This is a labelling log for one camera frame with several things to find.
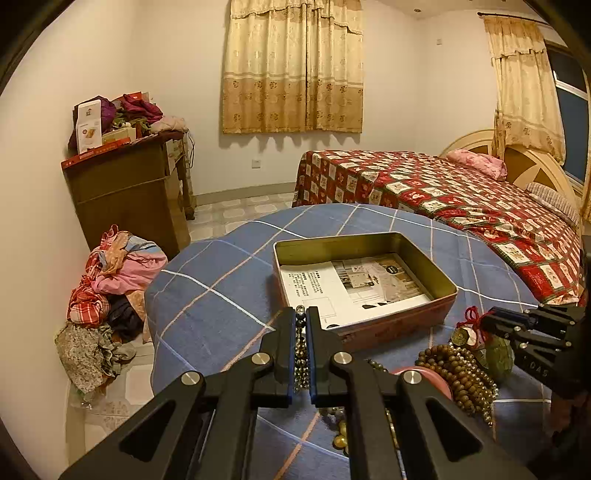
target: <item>pink round lid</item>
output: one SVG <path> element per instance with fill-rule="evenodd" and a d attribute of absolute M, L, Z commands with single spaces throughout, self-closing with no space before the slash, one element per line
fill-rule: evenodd
<path fill-rule="evenodd" d="M 444 379 L 442 379 L 438 373 L 434 372 L 430 368 L 402 367 L 390 373 L 392 373 L 393 375 L 400 375 L 406 370 L 416 370 L 417 372 L 420 372 L 421 375 L 424 376 L 427 380 L 429 380 L 433 384 L 433 386 L 435 386 L 441 393 L 443 393 L 450 400 L 453 400 L 452 391 L 449 388 L 449 385 L 447 385 L 447 382 Z"/>

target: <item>wall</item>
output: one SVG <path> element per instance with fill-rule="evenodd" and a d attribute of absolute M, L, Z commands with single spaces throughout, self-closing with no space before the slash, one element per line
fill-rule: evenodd
<path fill-rule="evenodd" d="M 77 0 L 40 35 L 0 96 L 0 416 L 43 480 L 67 465 L 69 382 L 53 339 L 89 253 L 60 162 L 73 105 L 135 89 L 123 59 L 110 58 L 110 70 L 93 66 L 105 62 L 107 42 L 131 42 L 113 15 L 131 16 L 134 2 Z"/>
<path fill-rule="evenodd" d="M 488 35 L 477 12 L 450 11 L 418 22 L 418 151 L 439 155 L 458 138 L 493 127 L 496 76 Z M 540 19 L 535 14 L 497 12 Z M 552 28 L 540 29 L 547 40 L 564 44 Z"/>
<path fill-rule="evenodd" d="M 195 143 L 195 194 L 295 181 L 307 150 L 412 150 L 418 61 L 414 19 L 378 0 L 364 0 L 363 134 L 328 132 L 222 135 L 220 88 L 229 2 L 146 0 L 138 25 L 153 34 L 137 83 L 170 115 L 182 116 Z M 252 169 L 253 158 L 262 160 Z"/>

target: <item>wooden headboard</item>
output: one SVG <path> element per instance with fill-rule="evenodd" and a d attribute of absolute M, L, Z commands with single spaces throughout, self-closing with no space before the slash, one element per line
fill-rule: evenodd
<path fill-rule="evenodd" d="M 457 148 L 464 148 L 474 153 L 490 154 L 492 137 L 492 129 L 465 135 L 449 145 L 440 157 L 445 158 L 448 152 Z M 507 181 L 516 187 L 524 190 L 528 183 L 536 181 L 560 192 L 572 205 L 579 205 L 579 200 L 567 176 L 551 155 L 537 150 L 528 150 L 520 145 L 512 145 L 505 151 L 505 164 L 508 172 Z"/>

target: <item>metal screw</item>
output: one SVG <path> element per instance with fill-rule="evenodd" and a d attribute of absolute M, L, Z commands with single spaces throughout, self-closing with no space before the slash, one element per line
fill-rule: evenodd
<path fill-rule="evenodd" d="M 201 375 L 197 372 L 186 372 L 181 377 L 181 382 L 185 385 L 197 385 L 199 380 L 201 380 Z"/>
<path fill-rule="evenodd" d="M 255 365 L 266 365 L 271 360 L 268 353 L 258 352 L 251 357 L 252 363 Z"/>
<path fill-rule="evenodd" d="M 402 374 L 402 378 L 406 383 L 410 383 L 411 385 L 416 385 L 421 382 L 423 376 L 417 372 L 416 370 L 406 370 Z"/>
<path fill-rule="evenodd" d="M 333 360 L 341 365 L 347 365 L 353 361 L 353 357 L 350 353 L 339 352 L 333 355 Z"/>

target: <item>wooden cabinet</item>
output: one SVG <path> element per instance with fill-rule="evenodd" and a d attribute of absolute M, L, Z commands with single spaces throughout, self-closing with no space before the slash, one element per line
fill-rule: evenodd
<path fill-rule="evenodd" d="M 64 168 L 90 249 L 114 223 L 158 244 L 169 260 L 189 244 L 179 178 L 184 164 L 169 166 L 165 145 L 182 137 L 160 134 Z"/>

